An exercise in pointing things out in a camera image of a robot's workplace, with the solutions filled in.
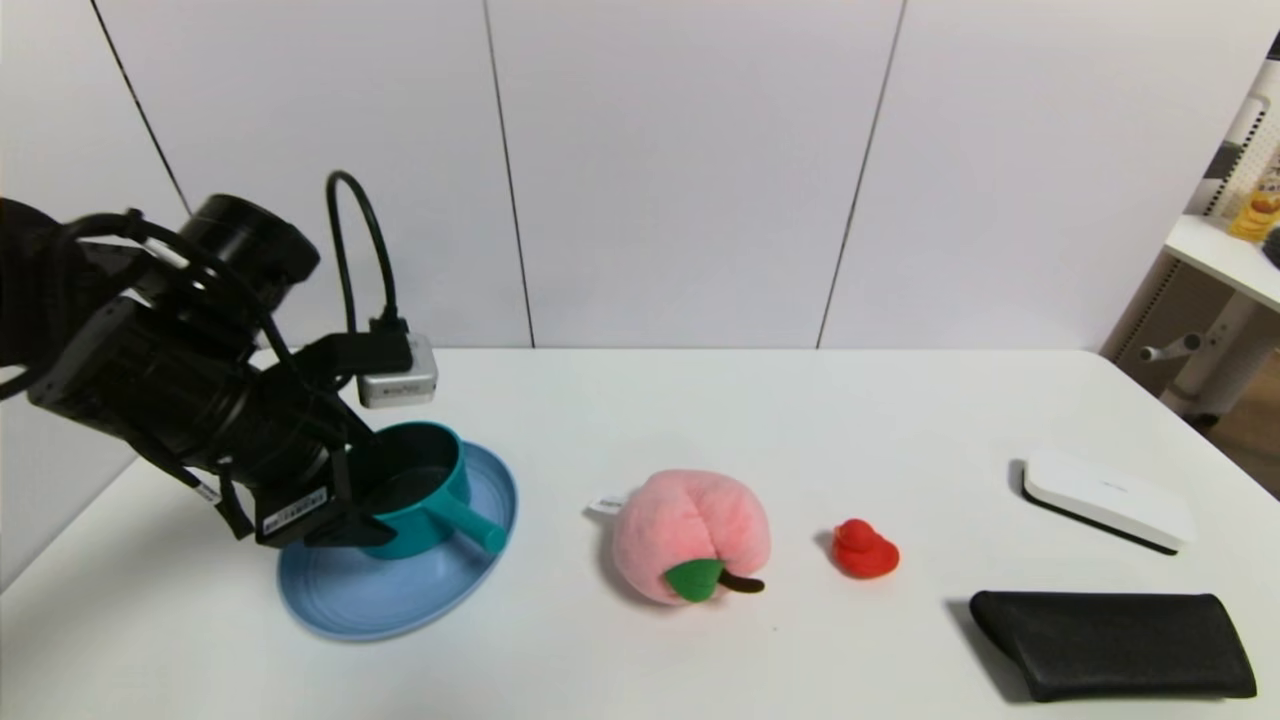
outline blue plate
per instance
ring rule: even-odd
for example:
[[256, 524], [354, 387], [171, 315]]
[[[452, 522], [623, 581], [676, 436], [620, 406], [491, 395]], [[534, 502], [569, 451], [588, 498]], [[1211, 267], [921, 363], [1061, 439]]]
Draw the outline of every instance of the blue plate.
[[[511, 470], [479, 445], [466, 443], [465, 456], [471, 509], [502, 525], [509, 538], [517, 510]], [[280, 597], [289, 614], [316, 634], [380, 641], [453, 610], [484, 582], [498, 557], [462, 533], [402, 560], [378, 560], [355, 547], [293, 543], [280, 552]]]

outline green leaf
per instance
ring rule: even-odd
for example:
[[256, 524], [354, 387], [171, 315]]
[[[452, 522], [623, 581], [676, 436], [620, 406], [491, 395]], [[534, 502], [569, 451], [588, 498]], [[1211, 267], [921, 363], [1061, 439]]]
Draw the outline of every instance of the green leaf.
[[716, 559], [681, 562], [663, 575], [676, 594], [689, 602], [701, 602], [716, 593], [724, 564]]

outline white shelf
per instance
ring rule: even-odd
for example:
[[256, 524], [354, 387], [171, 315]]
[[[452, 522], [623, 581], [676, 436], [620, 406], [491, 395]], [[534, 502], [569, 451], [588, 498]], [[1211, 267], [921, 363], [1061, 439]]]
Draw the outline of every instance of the white shelf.
[[1280, 269], [1260, 246], [1226, 234], [1217, 222], [1183, 215], [1169, 233], [1165, 250], [1280, 313]]

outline white table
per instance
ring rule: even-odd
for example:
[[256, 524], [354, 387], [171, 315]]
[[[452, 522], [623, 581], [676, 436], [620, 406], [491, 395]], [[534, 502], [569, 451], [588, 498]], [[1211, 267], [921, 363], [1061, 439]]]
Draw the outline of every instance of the white table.
[[[125, 470], [0, 596], [5, 719], [1280, 717], [1280, 503], [1155, 398], [1082, 352], [440, 351], [431, 418], [521, 489], [507, 555], [457, 610], [372, 644], [325, 641], [276, 596], [276, 552], [192, 492]], [[1034, 507], [1010, 460], [1051, 445], [1183, 493], [1166, 557]], [[768, 589], [669, 610], [611, 570], [584, 506], [708, 468], [768, 509]], [[855, 582], [849, 516], [902, 565]], [[1249, 701], [1023, 705], [965, 619], [980, 589], [1213, 592]]]
[[[1234, 405], [1266, 356], [1280, 345], [1280, 315], [1254, 322], [1260, 310], [1280, 314], [1280, 269], [1262, 255], [1261, 246], [1226, 234], [1224, 225], [1219, 219], [1183, 215], [1165, 241], [1166, 252], [1234, 291], [1206, 328], [1206, 345], [1161, 395], [1161, 402], [1180, 415], [1196, 414], [1203, 395], [1217, 395], [1221, 400], [1215, 405]], [[1242, 346], [1240, 334], [1251, 322], [1251, 342]], [[1215, 392], [1208, 386], [1219, 374], [1229, 377], [1219, 378]]]
[[1262, 255], [1261, 246], [1226, 234], [1222, 222], [1183, 215], [1169, 233], [1165, 250], [1280, 313], [1280, 269]]

